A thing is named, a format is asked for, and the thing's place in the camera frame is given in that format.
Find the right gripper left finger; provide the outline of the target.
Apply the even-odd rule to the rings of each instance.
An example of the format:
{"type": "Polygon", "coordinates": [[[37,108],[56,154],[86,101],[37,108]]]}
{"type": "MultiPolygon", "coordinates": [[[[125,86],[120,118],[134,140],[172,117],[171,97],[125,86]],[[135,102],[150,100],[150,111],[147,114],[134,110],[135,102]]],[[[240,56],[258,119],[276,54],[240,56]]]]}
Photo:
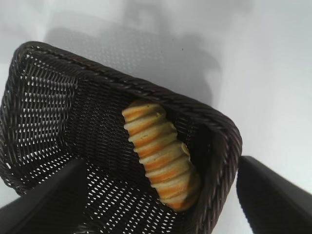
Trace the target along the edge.
{"type": "Polygon", "coordinates": [[[0,209],[2,234],[73,234],[87,203],[86,163],[75,159],[0,209]]]}

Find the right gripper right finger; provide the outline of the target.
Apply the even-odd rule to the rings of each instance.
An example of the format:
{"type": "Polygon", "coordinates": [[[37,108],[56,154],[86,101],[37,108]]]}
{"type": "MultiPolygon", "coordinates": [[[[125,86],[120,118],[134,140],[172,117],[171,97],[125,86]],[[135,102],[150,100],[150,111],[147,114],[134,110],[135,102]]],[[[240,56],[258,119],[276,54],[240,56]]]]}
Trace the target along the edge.
{"type": "Polygon", "coordinates": [[[256,160],[239,160],[236,192],[255,234],[310,234],[312,195],[256,160]]]}

